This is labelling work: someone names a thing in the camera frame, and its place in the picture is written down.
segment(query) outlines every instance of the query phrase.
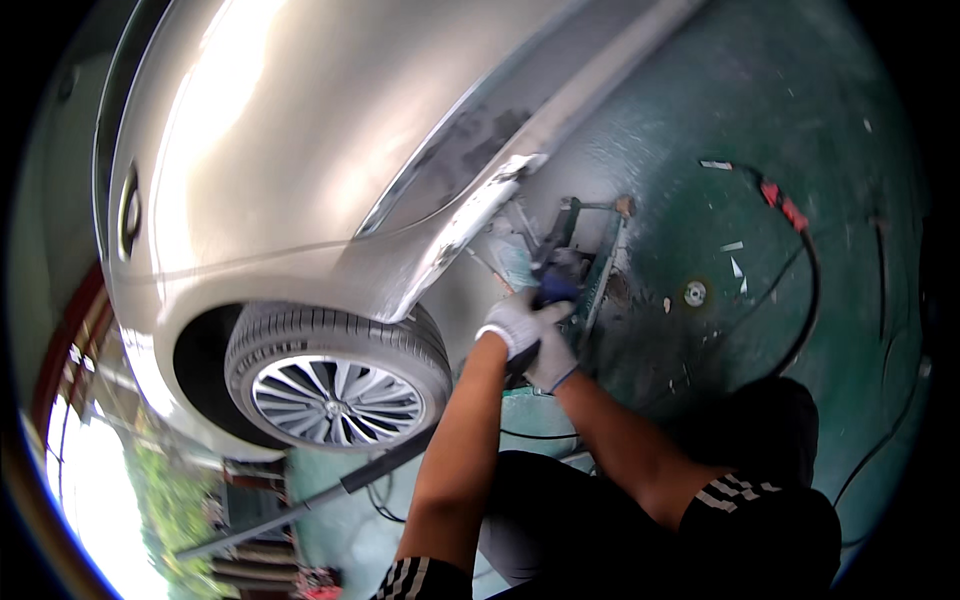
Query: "silver car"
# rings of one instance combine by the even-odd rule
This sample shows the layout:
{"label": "silver car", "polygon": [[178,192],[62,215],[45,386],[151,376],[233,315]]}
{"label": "silver car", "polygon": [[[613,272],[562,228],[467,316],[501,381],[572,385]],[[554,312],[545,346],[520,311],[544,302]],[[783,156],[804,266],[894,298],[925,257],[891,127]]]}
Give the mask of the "silver car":
{"label": "silver car", "polygon": [[207,446],[371,451],[436,421],[418,300],[699,0],[143,0],[93,165],[143,394]]}

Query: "white glove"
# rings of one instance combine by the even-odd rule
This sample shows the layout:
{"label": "white glove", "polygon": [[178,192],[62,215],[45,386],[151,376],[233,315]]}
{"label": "white glove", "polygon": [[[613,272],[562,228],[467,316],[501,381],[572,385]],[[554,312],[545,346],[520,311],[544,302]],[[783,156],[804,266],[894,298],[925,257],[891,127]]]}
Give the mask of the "white glove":
{"label": "white glove", "polygon": [[556,332],[554,323],[573,312],[573,303],[555,302],[534,310],[530,304],[536,294],[536,289],[528,287],[494,304],[476,339],[487,331],[497,334],[507,345],[507,360],[510,360],[535,344],[544,331]]}
{"label": "white glove", "polygon": [[553,393],[577,368],[577,359],[556,326],[550,325],[540,336],[540,350],[524,375],[527,381],[547,393]]}

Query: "concrete floor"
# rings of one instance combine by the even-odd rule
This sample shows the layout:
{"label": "concrete floor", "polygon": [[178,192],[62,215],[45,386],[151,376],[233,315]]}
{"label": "concrete floor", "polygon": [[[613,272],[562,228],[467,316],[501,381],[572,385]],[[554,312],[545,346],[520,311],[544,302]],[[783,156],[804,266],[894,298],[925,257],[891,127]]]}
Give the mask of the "concrete floor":
{"label": "concrete floor", "polygon": [[[810,389],[820,411],[814,488],[833,500],[914,395],[898,435],[838,505],[844,541],[862,540],[900,480],[924,409],[913,290],[927,200],[899,101],[842,3],[710,3],[523,188],[542,227],[552,222],[562,196],[636,198],[637,215],[616,264],[618,283],[609,290],[615,298],[604,302],[582,363],[620,402],[660,422],[767,373],[796,337],[809,305],[803,256],[786,269],[776,294],[767,294],[800,247],[796,233],[748,182],[702,169],[700,158],[761,169],[810,219],[823,268],[822,313],[787,375]],[[887,292],[869,220],[875,215],[890,224]],[[578,238],[595,237],[597,227],[584,223]],[[737,241],[743,250],[720,251]],[[739,292],[731,255],[748,278],[746,294]],[[692,279],[708,288],[708,302],[696,309],[683,301]],[[490,274],[463,255],[424,299],[455,371],[487,307],[502,295]],[[664,299],[671,299],[669,312]],[[518,431],[571,430],[549,398],[508,397],[503,416],[503,426]],[[572,441],[503,437],[502,447],[558,456]],[[294,497],[307,496],[365,461],[296,450],[290,489]],[[418,465],[393,478],[388,505],[400,516]],[[309,563],[344,570],[345,598],[376,589],[401,533],[363,493],[323,506],[297,530]],[[844,565],[858,547],[844,551]],[[478,559],[477,572],[486,569]],[[491,573],[474,582],[474,594],[483,598],[503,587]]]}

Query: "wheel hub cap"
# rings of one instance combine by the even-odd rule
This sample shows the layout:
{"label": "wheel hub cap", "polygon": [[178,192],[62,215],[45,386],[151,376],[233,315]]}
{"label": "wheel hub cap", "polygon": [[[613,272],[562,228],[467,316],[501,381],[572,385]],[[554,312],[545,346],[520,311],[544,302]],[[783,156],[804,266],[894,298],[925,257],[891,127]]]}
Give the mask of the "wheel hub cap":
{"label": "wheel hub cap", "polygon": [[253,406],[283,433],[317,445],[396,441],[422,420],[423,399],[399,376],[342,358],[278,360],[253,380]]}

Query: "wheel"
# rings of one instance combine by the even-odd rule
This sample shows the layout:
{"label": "wheel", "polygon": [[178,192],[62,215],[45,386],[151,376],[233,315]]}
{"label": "wheel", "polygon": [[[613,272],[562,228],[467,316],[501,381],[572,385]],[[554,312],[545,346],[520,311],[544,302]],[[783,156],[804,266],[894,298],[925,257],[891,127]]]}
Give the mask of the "wheel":
{"label": "wheel", "polygon": [[371,452],[440,418],[452,387],[436,324],[422,307],[397,324],[285,302],[240,313],[224,377],[233,401],[288,444]]}

